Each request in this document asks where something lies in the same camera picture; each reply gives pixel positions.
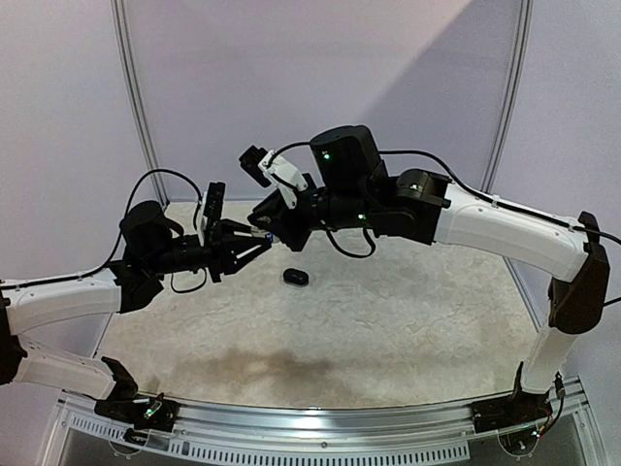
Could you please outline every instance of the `metal frame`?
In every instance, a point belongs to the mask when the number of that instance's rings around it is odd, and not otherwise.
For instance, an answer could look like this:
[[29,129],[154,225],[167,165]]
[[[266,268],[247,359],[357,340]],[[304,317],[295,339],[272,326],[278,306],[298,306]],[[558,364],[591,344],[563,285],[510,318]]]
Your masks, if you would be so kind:
[[513,108],[515,107],[517,89],[524,65],[524,57],[526,55],[526,44],[528,41],[532,13],[533,0],[522,0],[519,20],[515,28],[515,42],[511,52],[511,63],[507,75],[501,118],[498,123],[498,128],[496,129],[496,135],[494,136],[494,144],[487,163],[487,169],[485,170],[481,182],[481,189],[484,192],[490,192],[492,189],[500,164],[503,147],[507,140],[508,127],[511,122]]
[[[132,108],[132,114],[134,115],[134,121],[136,122],[136,131],[138,132],[138,138],[140,139],[140,144],[143,149],[143,156],[145,157],[147,169],[152,170],[154,168],[159,168],[159,162],[157,161],[155,146],[153,145],[148,129],[145,106],[140,92],[138,77],[136,75],[134,56],[129,38],[129,27],[127,24],[125,2],[123,0],[111,0],[111,2],[114,30],[116,32],[116,41],[118,42],[118,53],[120,56],[121,67],[123,69],[123,76],[127,86],[127,95]],[[166,186],[162,175],[156,173],[151,177],[151,179],[157,200],[162,206],[167,206],[170,202],[170,198],[166,192]]]
[[[566,388],[563,416],[574,416],[574,421],[579,422],[579,438],[588,464],[605,464],[579,379],[568,379]],[[144,450],[219,465],[431,465],[468,459],[468,441],[496,435],[474,433],[468,407],[473,400],[335,411],[180,401],[175,430],[171,434],[151,432]],[[58,464],[70,429],[140,449],[122,440],[127,425],[96,416],[92,406],[87,398],[63,395],[43,465]]]

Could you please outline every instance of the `white robotic arm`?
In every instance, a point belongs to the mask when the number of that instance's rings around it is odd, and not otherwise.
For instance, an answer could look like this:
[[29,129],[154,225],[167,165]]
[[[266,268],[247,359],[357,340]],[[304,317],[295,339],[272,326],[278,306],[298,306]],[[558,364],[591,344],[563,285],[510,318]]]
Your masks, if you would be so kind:
[[221,219],[224,184],[212,183],[203,197],[200,234],[184,235],[160,205],[131,209],[120,230],[125,254],[81,276],[0,284],[0,384],[38,383],[84,394],[95,412],[137,429],[170,431],[179,404],[139,395],[131,375],[116,360],[81,357],[26,336],[33,328],[78,316],[128,313],[145,307],[163,286],[165,274],[209,271],[212,281],[232,275],[271,247],[270,234]]
[[[292,250],[301,250],[313,230],[363,228],[376,236],[487,250],[548,272],[550,317],[518,368],[513,394],[472,408],[477,431],[533,421],[550,412],[548,392],[558,384],[557,373],[573,342],[602,315],[609,265],[595,218],[587,213],[579,218],[555,216],[477,192],[428,152],[405,151],[431,155],[454,180],[417,169],[390,177],[380,155],[403,152],[377,150],[365,126],[335,128],[306,145],[325,185],[316,187],[305,174],[308,188],[289,186],[295,203],[283,202],[274,192],[253,210],[249,222],[271,231]],[[270,164],[265,162],[285,163],[282,152],[265,155],[254,149],[242,156],[242,166],[256,180],[261,182],[263,175],[268,184],[281,188],[283,180],[268,177]],[[252,170],[253,164],[258,170]],[[290,180],[300,177],[299,172],[290,174]]]

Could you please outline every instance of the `white wall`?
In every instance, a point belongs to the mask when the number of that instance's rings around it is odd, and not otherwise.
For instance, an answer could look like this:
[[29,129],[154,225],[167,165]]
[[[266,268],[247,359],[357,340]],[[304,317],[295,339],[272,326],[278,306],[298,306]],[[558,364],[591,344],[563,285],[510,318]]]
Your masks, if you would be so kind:
[[[95,267],[146,169],[110,2],[0,3],[0,59],[0,277]],[[92,316],[33,335],[90,354],[105,323]],[[0,387],[0,464],[35,464],[57,394]]]
[[[621,6],[605,0],[535,2],[517,104],[494,191],[554,213],[596,215],[621,235]],[[621,294],[621,249],[611,262],[608,297]],[[547,314],[549,277],[519,271]],[[611,464],[621,464],[621,307],[578,339],[569,360],[600,425]]]
[[[136,69],[160,165],[230,198],[266,191],[239,167],[342,124],[384,149],[441,154],[480,185],[503,104],[516,0],[132,0]],[[309,150],[292,152],[304,171]],[[400,173],[439,168],[391,157]],[[192,195],[168,181],[173,199]]]

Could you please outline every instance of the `vertical metal pole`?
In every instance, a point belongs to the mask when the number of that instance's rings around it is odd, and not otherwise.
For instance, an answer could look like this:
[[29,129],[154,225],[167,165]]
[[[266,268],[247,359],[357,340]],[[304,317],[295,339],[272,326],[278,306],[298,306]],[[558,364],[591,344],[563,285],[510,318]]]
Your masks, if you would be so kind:
[[503,147],[505,146],[505,141],[507,139],[508,127],[511,121],[513,107],[515,106],[517,88],[519,86],[520,75],[522,74],[522,67],[524,64],[524,56],[526,54],[526,43],[528,41],[532,11],[533,0],[522,0],[519,20],[517,21],[515,30],[515,42],[511,53],[511,63],[509,65],[507,75],[503,110],[498,128],[496,129],[494,145],[492,146],[492,151],[487,163],[487,169],[481,182],[481,190],[484,192],[490,192],[492,189],[494,179],[496,178],[496,172],[498,171],[501,154],[503,152]]
[[[152,170],[159,168],[155,147],[148,130],[147,117],[145,116],[145,108],[140,92],[138,77],[136,76],[136,68],[134,66],[134,58],[132,54],[131,42],[129,39],[129,27],[127,24],[127,14],[125,11],[125,2],[123,0],[111,0],[113,8],[114,29],[116,31],[116,40],[118,42],[118,52],[120,56],[121,68],[127,86],[127,94],[129,97],[134,121],[136,122],[136,130],[143,148],[143,156],[147,163],[147,169]],[[170,198],[166,192],[166,187],[161,174],[151,176],[153,188],[157,200],[162,206],[167,206]]]

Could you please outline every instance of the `black mounting bracket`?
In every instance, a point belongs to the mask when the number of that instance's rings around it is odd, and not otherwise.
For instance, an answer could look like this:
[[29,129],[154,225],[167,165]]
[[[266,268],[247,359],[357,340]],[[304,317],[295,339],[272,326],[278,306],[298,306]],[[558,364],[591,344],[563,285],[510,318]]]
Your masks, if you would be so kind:
[[489,432],[535,422],[552,413],[548,393],[536,395],[522,390],[520,379],[523,364],[521,363],[517,370],[513,392],[510,395],[471,403],[474,432]]
[[102,361],[113,371],[116,385],[107,399],[97,401],[95,414],[133,424],[136,430],[172,432],[180,404],[165,399],[163,393],[157,397],[138,394],[138,386],[122,364],[108,357]]

